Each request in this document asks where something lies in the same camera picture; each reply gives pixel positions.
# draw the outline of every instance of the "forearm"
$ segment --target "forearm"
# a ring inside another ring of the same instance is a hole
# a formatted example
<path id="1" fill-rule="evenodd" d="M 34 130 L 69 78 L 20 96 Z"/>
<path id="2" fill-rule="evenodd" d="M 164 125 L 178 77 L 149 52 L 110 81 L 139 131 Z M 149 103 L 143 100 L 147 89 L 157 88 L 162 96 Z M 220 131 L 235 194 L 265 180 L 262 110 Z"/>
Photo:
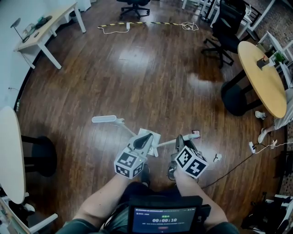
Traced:
<path id="1" fill-rule="evenodd" d="M 208 204 L 211 206 L 210 215 L 204 223 L 207 230 L 219 223 L 228 221 L 224 211 L 207 194 L 205 194 L 193 178 L 180 171 L 180 169 L 175 171 L 174 176 L 181 196 L 200 196 L 204 205 Z"/>
<path id="2" fill-rule="evenodd" d="M 84 219 L 100 228 L 114 211 L 130 180 L 116 174 L 104 187 L 92 194 L 77 212 L 76 218 Z"/>

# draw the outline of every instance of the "round table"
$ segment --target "round table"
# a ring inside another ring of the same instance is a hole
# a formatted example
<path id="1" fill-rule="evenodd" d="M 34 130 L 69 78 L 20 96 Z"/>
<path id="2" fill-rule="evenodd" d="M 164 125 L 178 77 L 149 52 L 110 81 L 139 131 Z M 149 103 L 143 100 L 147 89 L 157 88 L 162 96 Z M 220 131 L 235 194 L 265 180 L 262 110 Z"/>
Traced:
<path id="1" fill-rule="evenodd" d="M 256 62 L 265 54 L 250 42 L 240 42 L 238 56 L 243 70 L 231 81 L 225 82 L 221 89 L 222 101 L 226 109 L 236 116 L 261 104 L 277 118 L 284 117 L 287 109 L 285 89 L 275 67 L 264 66 L 260 69 Z M 241 89 L 237 83 L 245 76 L 250 85 Z M 259 99 L 247 104 L 245 94 L 254 89 Z"/>
<path id="2" fill-rule="evenodd" d="M 22 141 L 33 144 L 31 157 L 24 157 Z M 16 204 L 24 200 L 25 172 L 38 171 L 43 176 L 54 174 L 57 155 L 47 137 L 22 136 L 14 110 L 6 106 L 0 111 L 0 184 Z"/>

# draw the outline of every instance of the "table lamp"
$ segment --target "table lamp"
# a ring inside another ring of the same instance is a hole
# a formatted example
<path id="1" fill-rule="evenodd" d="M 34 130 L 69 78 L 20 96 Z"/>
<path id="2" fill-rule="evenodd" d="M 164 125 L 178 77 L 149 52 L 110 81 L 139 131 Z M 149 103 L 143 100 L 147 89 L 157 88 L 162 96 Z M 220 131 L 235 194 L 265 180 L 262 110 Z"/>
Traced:
<path id="1" fill-rule="evenodd" d="M 17 27 L 18 25 L 19 25 L 19 22 L 20 22 L 20 18 L 18 18 L 11 26 L 10 26 L 10 28 L 14 28 L 15 29 L 15 31 L 17 32 L 17 34 L 19 35 L 19 33 L 18 33 L 18 31 L 16 30 L 16 28 L 15 27 Z M 26 37 L 25 39 L 23 39 L 22 37 L 21 37 L 21 35 L 19 35 L 20 36 L 20 38 L 22 39 L 22 43 L 24 43 L 24 42 L 26 42 L 27 41 L 27 39 L 29 38 L 29 37 Z"/>

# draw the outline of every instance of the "black office chair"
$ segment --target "black office chair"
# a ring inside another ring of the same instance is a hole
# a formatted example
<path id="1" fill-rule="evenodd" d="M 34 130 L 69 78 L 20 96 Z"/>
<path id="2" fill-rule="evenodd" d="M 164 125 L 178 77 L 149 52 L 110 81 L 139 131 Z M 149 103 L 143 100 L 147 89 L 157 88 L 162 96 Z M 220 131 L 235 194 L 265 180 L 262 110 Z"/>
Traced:
<path id="1" fill-rule="evenodd" d="M 236 37 L 240 23 L 245 16 L 245 3 L 242 0 L 221 0 L 220 14 L 217 21 L 213 24 L 213 36 L 216 37 L 221 46 L 216 45 L 209 39 L 204 41 L 204 44 L 210 42 L 214 48 L 203 49 L 205 51 L 217 51 L 220 55 L 220 66 L 223 67 L 223 54 L 231 60 L 229 63 L 232 66 L 234 60 L 226 53 L 226 50 L 232 53 L 238 53 L 238 45 L 240 40 Z"/>
<path id="2" fill-rule="evenodd" d="M 128 5 L 131 5 L 132 6 L 128 6 L 128 7 L 122 7 L 121 8 L 121 11 L 123 11 L 121 14 L 120 14 L 120 19 L 122 19 L 122 16 L 130 11 L 134 11 L 136 14 L 137 14 L 137 18 L 140 19 L 141 16 L 140 13 L 138 13 L 138 10 L 146 10 L 146 16 L 149 16 L 150 15 L 150 9 L 147 9 L 147 8 L 142 8 L 142 7 L 139 7 L 140 5 L 144 6 L 146 4 L 148 4 L 151 0 L 117 0 L 118 2 L 127 2 Z"/>

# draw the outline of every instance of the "light wood tabletop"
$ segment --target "light wood tabletop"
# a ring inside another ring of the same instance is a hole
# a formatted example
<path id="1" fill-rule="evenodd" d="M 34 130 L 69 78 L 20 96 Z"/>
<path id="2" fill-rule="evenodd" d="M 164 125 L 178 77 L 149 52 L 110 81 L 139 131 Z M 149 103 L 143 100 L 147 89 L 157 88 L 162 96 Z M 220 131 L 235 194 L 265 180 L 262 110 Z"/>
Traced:
<path id="1" fill-rule="evenodd" d="M 256 61 L 265 54 L 250 42 L 238 45 L 242 67 L 258 97 L 266 109 L 277 118 L 284 117 L 287 109 L 285 89 L 275 67 L 264 66 L 262 70 Z"/>
<path id="2" fill-rule="evenodd" d="M 9 106 L 0 110 L 0 184 L 14 203 L 23 202 L 26 183 L 22 137 L 17 116 Z"/>
<path id="3" fill-rule="evenodd" d="M 43 36 L 45 36 L 48 33 L 51 27 L 56 22 L 58 22 L 66 13 L 68 13 L 72 8 L 74 8 L 75 5 L 76 3 L 65 5 L 60 7 L 59 9 L 54 10 L 53 12 L 45 14 L 45 17 L 52 16 L 52 19 L 50 19 L 45 25 L 37 29 L 26 42 L 19 42 L 14 51 L 18 51 L 33 45 L 37 45 L 42 40 Z"/>

